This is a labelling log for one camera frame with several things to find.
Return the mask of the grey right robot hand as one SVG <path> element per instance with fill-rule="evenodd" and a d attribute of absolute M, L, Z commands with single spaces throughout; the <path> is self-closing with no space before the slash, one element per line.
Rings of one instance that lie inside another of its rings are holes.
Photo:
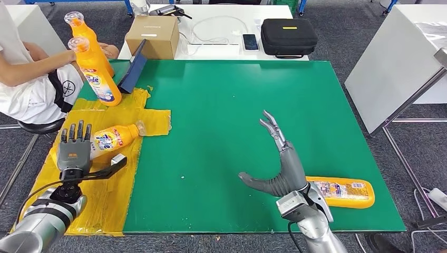
<path fill-rule="evenodd" d="M 266 180 L 240 172 L 239 179 L 246 186 L 275 197 L 283 197 L 292 191 L 306 189 L 308 181 L 294 146 L 286 140 L 275 118 L 269 112 L 263 110 L 263 116 L 266 119 L 260 119 L 259 123 L 268 130 L 275 142 L 280 156 L 280 172 L 275 177 Z"/>

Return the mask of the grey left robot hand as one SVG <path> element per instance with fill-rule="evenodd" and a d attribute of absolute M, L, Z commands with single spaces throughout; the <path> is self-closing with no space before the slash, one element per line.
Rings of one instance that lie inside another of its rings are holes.
<path fill-rule="evenodd" d="M 84 128 L 84 121 L 72 123 L 62 129 L 57 150 L 57 167 L 60 179 L 81 179 L 90 172 L 91 166 L 91 125 Z"/>

